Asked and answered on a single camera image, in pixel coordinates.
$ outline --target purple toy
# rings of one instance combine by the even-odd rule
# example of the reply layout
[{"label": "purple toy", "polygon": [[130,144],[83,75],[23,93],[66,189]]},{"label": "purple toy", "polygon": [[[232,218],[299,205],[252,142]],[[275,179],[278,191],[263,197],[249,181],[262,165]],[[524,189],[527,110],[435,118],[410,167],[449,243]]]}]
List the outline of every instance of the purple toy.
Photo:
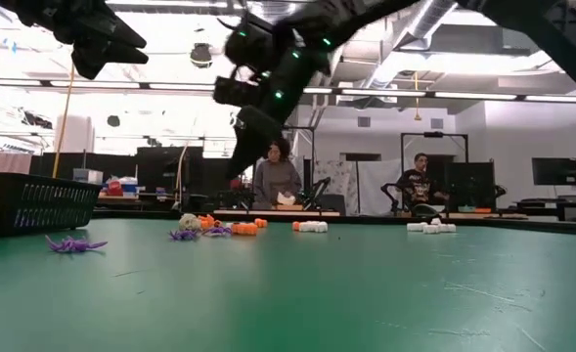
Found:
[{"label": "purple toy", "polygon": [[89,243],[85,238],[82,240],[75,240],[70,236],[65,238],[62,243],[55,243],[48,236],[45,236],[45,238],[46,242],[49,244],[49,248],[58,253],[82,253],[84,251],[96,249],[107,244],[107,242]]},{"label": "purple toy", "polygon": [[207,237],[222,237],[222,238],[229,238],[231,236],[231,229],[225,227],[214,227],[211,229],[206,230],[202,233]]},{"label": "purple toy", "polygon": [[175,241],[195,241],[199,239],[199,234],[192,230],[170,231],[170,238]]}]

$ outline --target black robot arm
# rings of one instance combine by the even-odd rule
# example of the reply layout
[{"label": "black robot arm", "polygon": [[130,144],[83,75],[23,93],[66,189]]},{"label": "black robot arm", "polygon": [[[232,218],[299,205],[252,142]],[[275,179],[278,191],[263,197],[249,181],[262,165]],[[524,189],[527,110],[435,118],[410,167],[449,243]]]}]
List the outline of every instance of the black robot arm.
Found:
[{"label": "black robot arm", "polygon": [[[566,0],[456,1],[502,27],[527,34],[576,82],[576,10]],[[366,5],[363,0],[318,0],[274,26],[253,14],[244,15],[232,27],[225,53],[254,75],[249,82],[236,81],[234,74],[219,77],[214,91],[216,102],[243,107],[227,177],[252,165],[281,133],[314,74],[329,73],[329,52],[364,25],[417,2],[383,0]]]},{"label": "black robot arm", "polygon": [[106,63],[145,64],[147,42],[105,4],[105,0],[0,0],[22,24],[51,30],[73,46],[77,72],[94,79]]}]

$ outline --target white wall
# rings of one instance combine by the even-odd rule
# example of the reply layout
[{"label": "white wall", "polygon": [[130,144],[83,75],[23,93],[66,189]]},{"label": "white wall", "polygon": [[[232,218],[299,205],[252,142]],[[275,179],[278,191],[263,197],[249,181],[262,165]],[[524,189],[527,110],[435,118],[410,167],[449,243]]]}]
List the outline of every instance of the white wall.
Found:
[{"label": "white wall", "polygon": [[[485,102],[456,122],[458,132],[469,134],[472,161],[494,159],[496,183],[509,191],[499,207],[555,197],[553,187],[533,185],[532,157],[576,157],[576,105]],[[576,188],[557,186],[556,193],[576,195]]]},{"label": "white wall", "polygon": [[[468,135],[468,158],[471,162],[486,160],[486,123],[484,102],[473,105],[455,116],[457,133]],[[459,151],[457,156],[459,161],[464,160],[463,151]]]},{"label": "white wall", "polygon": [[[299,106],[299,125],[309,121],[311,107]],[[455,132],[455,118],[444,109],[420,110],[421,121],[415,121],[415,110],[366,109],[328,107],[316,130],[316,158],[339,160],[342,153],[381,154],[382,160],[400,158],[402,132],[431,131],[430,119],[443,118],[442,132]],[[371,118],[370,128],[357,127],[358,116]],[[405,155],[413,158],[417,153],[456,154],[459,147],[450,139],[425,139],[406,137]],[[309,144],[300,139],[296,148],[300,155],[309,157]]]}]

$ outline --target gray sweater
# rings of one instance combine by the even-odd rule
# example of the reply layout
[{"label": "gray sweater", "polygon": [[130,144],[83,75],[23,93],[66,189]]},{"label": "gray sweater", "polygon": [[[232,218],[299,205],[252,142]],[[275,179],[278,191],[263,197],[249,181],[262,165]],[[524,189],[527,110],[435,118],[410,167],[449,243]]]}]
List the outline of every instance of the gray sweater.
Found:
[{"label": "gray sweater", "polygon": [[277,163],[265,160],[257,166],[253,186],[255,207],[259,208],[276,204],[279,192],[290,192],[296,196],[302,184],[289,160]]}]

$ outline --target computer monitor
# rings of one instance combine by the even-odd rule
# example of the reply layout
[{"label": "computer monitor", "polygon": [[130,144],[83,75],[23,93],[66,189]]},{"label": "computer monitor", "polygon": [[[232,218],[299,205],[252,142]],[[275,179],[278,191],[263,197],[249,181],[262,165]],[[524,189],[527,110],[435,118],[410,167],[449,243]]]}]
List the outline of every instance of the computer monitor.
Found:
[{"label": "computer monitor", "polygon": [[531,163],[536,186],[576,186],[576,158],[533,157]]},{"label": "computer monitor", "polygon": [[496,209],[494,163],[450,162],[444,178],[450,211],[461,206]]}]

